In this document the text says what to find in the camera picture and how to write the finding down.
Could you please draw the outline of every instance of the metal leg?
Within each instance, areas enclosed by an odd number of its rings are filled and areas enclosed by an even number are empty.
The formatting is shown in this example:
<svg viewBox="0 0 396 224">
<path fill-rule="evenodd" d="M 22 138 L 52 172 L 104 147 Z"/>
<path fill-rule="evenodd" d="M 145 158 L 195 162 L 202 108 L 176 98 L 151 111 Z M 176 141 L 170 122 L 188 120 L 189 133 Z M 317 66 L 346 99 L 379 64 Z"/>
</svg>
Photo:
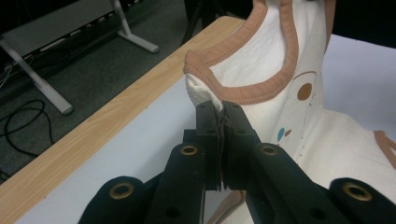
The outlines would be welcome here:
<svg viewBox="0 0 396 224">
<path fill-rule="evenodd" d="M 140 38 L 137 35 L 133 35 L 131 30 L 129 29 L 128 21 L 125 19 L 125 15 L 122 11 L 122 7 L 119 0 L 110 0 L 111 6 L 113 6 L 114 11 L 120 16 L 121 20 L 121 30 L 118 31 L 118 34 L 125 39 L 133 42 L 134 44 L 142 47 L 150 51 L 151 53 L 157 53 L 160 51 L 160 48 L 156 45 L 151 44 L 145 39 Z"/>
<path fill-rule="evenodd" d="M 0 46 L 6 53 L 27 73 L 33 80 L 35 86 L 55 105 L 55 107 L 63 114 L 68 115 L 73 111 L 71 106 L 59 92 L 51 87 L 51 85 L 41 78 L 29 64 L 19 55 L 8 43 L 0 36 Z"/>
</svg>

